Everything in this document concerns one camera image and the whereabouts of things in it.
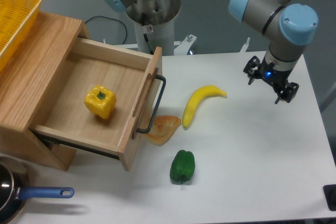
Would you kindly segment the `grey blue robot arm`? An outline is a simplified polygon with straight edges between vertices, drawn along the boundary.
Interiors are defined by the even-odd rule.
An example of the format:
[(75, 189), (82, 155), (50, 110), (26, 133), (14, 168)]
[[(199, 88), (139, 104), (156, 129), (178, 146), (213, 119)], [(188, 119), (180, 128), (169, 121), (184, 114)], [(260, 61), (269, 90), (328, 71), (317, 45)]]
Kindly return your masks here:
[[(104, 0), (116, 12), (126, 12), (139, 29), (137, 42), (144, 52), (162, 46), (171, 54), (173, 42), (160, 38), (157, 29), (171, 24), (181, 10), (181, 0)], [(299, 86), (289, 82), (307, 44), (318, 27), (317, 13), (307, 5), (292, 4), (291, 0), (230, 0), (229, 13), (249, 25), (270, 44), (263, 59), (252, 57), (244, 67), (250, 81), (261, 79), (277, 94), (278, 101), (291, 102)]]

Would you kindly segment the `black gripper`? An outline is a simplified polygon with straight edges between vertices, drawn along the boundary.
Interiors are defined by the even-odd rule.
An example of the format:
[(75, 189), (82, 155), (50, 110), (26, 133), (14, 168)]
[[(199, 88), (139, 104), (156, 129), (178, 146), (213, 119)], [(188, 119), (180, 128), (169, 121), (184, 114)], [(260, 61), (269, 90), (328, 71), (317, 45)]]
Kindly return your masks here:
[(273, 62), (270, 64), (266, 63), (265, 60), (260, 62), (257, 56), (253, 56), (247, 62), (243, 72), (249, 79), (248, 85), (251, 85), (256, 79), (262, 79), (264, 82), (272, 86), (274, 88), (274, 92), (277, 94), (275, 104), (279, 101), (290, 103), (296, 96), (299, 89), (299, 85), (297, 83), (288, 82), (288, 77), (292, 70), (276, 70)]

